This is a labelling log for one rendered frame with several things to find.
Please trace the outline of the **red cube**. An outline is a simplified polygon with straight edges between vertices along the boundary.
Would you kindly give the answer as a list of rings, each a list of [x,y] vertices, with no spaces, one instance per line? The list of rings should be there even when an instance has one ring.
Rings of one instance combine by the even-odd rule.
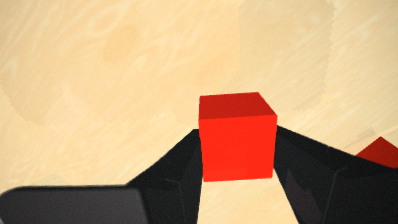
[[[272,178],[277,118],[258,92],[200,96],[204,182]]]
[[[393,169],[398,167],[398,148],[381,136],[357,153],[356,156]]]

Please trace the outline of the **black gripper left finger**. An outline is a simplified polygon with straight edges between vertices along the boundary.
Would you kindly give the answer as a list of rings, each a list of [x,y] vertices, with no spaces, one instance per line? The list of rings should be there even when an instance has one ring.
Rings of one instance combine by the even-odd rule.
[[[3,224],[197,224],[199,129],[125,184],[17,186],[0,194]]]

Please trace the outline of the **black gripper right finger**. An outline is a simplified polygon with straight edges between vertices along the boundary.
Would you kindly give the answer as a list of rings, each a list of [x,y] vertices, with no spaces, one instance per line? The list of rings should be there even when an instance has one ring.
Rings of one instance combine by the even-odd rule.
[[[277,125],[273,169],[298,224],[398,224],[398,167]]]

